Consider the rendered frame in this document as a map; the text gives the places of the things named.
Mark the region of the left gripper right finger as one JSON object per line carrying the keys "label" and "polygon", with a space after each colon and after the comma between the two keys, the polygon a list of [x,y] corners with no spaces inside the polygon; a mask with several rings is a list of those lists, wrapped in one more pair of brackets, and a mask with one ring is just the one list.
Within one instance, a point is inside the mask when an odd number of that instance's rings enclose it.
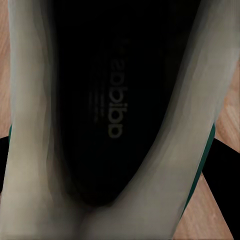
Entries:
{"label": "left gripper right finger", "polygon": [[214,138],[202,173],[234,240],[240,240],[240,153]]}

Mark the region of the gym shoe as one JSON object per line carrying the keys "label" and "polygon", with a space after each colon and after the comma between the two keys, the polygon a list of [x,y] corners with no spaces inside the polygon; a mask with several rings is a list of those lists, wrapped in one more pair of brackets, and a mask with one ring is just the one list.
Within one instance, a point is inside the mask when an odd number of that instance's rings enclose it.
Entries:
{"label": "gym shoe", "polygon": [[172,240],[240,56],[240,0],[7,0],[0,240]]}

